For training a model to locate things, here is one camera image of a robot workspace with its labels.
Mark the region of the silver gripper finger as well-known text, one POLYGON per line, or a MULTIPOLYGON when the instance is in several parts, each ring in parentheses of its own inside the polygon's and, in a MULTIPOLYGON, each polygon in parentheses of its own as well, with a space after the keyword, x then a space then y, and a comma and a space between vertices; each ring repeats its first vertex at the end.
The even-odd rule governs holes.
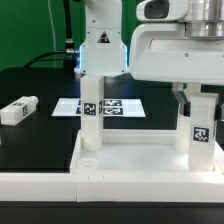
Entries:
POLYGON ((224 121, 224 103, 216 106, 215 119, 218 121, 224 121))

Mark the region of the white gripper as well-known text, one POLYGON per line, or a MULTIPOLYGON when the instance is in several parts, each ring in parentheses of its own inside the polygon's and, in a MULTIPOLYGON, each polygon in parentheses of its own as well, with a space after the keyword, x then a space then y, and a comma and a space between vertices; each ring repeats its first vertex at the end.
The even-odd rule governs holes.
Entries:
POLYGON ((178 23, 142 24, 132 35, 129 64, 136 80, 179 82, 172 92, 179 113, 189 117, 184 83, 224 85, 224 40, 188 38, 178 23))

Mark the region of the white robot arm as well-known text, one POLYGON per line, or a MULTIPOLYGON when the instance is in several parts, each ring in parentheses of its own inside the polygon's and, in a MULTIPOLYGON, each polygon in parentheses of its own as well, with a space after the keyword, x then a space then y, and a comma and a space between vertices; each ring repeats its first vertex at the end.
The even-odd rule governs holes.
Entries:
POLYGON ((224 86, 224 0, 143 0, 130 46, 121 40, 121 0, 77 1, 86 16, 81 72, 224 86))

